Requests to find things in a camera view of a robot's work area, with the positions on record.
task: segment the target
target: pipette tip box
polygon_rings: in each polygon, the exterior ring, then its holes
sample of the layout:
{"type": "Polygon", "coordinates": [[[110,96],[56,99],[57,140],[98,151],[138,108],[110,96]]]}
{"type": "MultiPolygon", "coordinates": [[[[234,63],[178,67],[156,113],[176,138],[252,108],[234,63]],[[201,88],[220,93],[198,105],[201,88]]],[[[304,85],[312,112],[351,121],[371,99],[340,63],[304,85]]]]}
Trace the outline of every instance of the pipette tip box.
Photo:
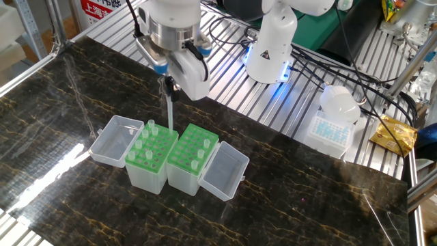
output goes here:
{"type": "Polygon", "coordinates": [[[178,136],[163,126],[146,124],[125,158],[133,186],[154,194],[161,192],[167,180],[165,162],[178,136]]]}

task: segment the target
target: warning label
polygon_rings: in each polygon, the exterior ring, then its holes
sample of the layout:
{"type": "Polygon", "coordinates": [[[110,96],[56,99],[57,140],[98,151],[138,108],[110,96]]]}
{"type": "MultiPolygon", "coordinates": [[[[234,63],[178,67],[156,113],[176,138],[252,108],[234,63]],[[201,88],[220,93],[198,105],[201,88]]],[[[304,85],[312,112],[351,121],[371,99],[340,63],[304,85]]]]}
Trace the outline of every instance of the warning label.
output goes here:
{"type": "Polygon", "coordinates": [[[268,55],[268,51],[264,51],[264,52],[261,54],[261,57],[266,58],[266,59],[270,59],[270,56],[268,55]]]}

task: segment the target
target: red sign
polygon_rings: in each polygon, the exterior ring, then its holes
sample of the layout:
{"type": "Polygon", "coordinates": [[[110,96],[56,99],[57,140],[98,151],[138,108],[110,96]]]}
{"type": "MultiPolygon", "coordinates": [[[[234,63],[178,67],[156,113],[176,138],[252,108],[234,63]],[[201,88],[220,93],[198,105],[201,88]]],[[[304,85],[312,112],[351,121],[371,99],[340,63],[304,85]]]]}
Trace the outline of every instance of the red sign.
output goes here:
{"type": "Polygon", "coordinates": [[[90,0],[81,0],[81,5],[83,11],[85,11],[87,15],[97,18],[99,20],[112,12],[112,10],[110,10],[109,8],[105,8],[90,0]]]}

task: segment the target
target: blue led light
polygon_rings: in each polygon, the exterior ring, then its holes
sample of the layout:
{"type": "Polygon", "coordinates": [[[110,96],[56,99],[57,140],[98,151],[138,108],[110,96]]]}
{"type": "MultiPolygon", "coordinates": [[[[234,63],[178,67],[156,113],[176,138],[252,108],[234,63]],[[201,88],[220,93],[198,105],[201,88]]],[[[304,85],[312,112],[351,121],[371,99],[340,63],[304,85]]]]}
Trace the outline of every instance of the blue led light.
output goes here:
{"type": "Polygon", "coordinates": [[[246,56],[243,58],[243,63],[246,64],[247,63],[247,59],[249,58],[249,54],[252,51],[252,44],[249,46],[249,51],[247,51],[246,56]]]}
{"type": "Polygon", "coordinates": [[[282,73],[281,73],[281,78],[280,78],[281,81],[287,81],[287,80],[288,80],[288,73],[287,73],[287,70],[288,70],[288,65],[289,65],[289,64],[290,64],[290,62],[287,61],[287,62],[284,64],[284,66],[282,67],[282,73]]]}

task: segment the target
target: gold foil bag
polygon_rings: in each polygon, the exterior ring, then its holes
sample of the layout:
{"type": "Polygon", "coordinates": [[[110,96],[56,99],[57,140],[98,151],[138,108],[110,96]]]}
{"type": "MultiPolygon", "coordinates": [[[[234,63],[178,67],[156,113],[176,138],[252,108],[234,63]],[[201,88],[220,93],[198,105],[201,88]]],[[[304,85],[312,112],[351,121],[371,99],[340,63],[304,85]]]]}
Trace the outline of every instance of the gold foil bag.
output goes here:
{"type": "MultiPolygon", "coordinates": [[[[408,126],[407,124],[404,124],[400,121],[392,119],[387,115],[381,116],[381,119],[384,121],[392,134],[394,134],[398,142],[401,144],[404,154],[408,155],[408,153],[410,153],[410,151],[414,147],[414,143],[416,143],[417,129],[408,126]]],[[[373,137],[370,138],[370,141],[398,155],[401,155],[401,151],[399,149],[399,146],[396,144],[396,141],[391,137],[390,133],[385,129],[381,122],[379,123],[373,137]]]]}

